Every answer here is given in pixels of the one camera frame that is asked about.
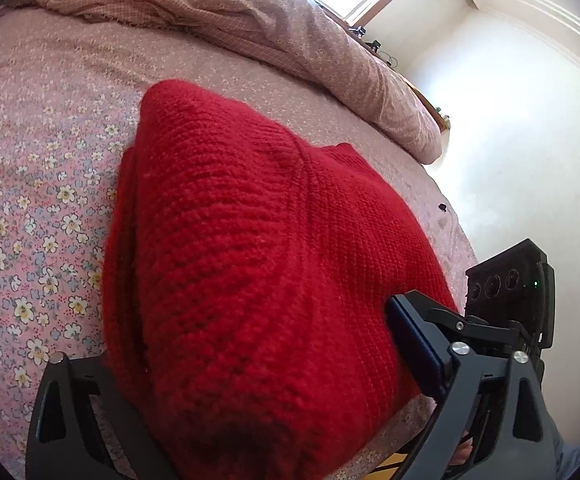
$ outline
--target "metal screw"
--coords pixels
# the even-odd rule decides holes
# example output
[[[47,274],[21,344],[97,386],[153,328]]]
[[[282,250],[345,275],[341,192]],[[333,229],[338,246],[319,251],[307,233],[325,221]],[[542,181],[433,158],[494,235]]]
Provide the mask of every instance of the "metal screw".
[[[455,341],[450,345],[450,348],[455,354],[459,355],[466,355],[470,352],[470,347],[462,341]]]
[[[50,364],[53,364],[53,365],[59,364],[63,360],[64,360],[64,353],[63,352],[54,352],[50,356]]]
[[[529,361],[528,354],[522,352],[521,350],[517,350],[515,353],[513,353],[512,357],[515,359],[517,363],[521,364],[525,364]]]

